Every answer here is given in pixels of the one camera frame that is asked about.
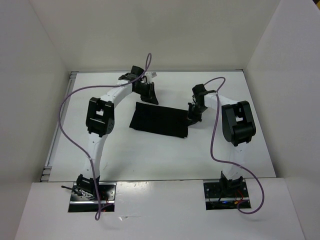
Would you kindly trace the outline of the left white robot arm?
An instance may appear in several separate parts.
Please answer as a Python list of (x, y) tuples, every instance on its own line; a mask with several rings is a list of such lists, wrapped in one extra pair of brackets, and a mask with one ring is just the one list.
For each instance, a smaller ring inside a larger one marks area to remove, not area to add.
[(88, 200), (99, 196), (100, 163), (107, 137), (115, 127), (115, 108), (131, 93), (140, 95), (143, 102), (158, 105), (155, 84), (145, 80), (130, 83), (119, 80), (101, 97), (89, 100), (85, 125), (88, 131), (88, 146), (85, 154), (89, 159), (76, 180), (76, 186)]

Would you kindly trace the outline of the black skirt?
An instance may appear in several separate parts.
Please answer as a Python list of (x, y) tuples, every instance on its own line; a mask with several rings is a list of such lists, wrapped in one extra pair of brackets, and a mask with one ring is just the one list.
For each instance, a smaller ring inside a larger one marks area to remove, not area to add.
[(147, 133), (186, 138), (187, 111), (137, 102), (129, 127)]

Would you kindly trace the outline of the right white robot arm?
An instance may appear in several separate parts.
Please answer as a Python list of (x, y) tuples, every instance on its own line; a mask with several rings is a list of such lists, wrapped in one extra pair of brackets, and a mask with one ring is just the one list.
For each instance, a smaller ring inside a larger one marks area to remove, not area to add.
[[(224, 164), (219, 179), (219, 191), (223, 196), (229, 197), (242, 185), (243, 177), (240, 169), (243, 168), (247, 145), (256, 134), (250, 103), (220, 96), (214, 90), (194, 94), (192, 99), (193, 102), (188, 103), (187, 126), (200, 122), (205, 110), (216, 111), (210, 156), (215, 162)], [(218, 124), (222, 127), (224, 139), (231, 145), (229, 160), (214, 157), (214, 140)]]

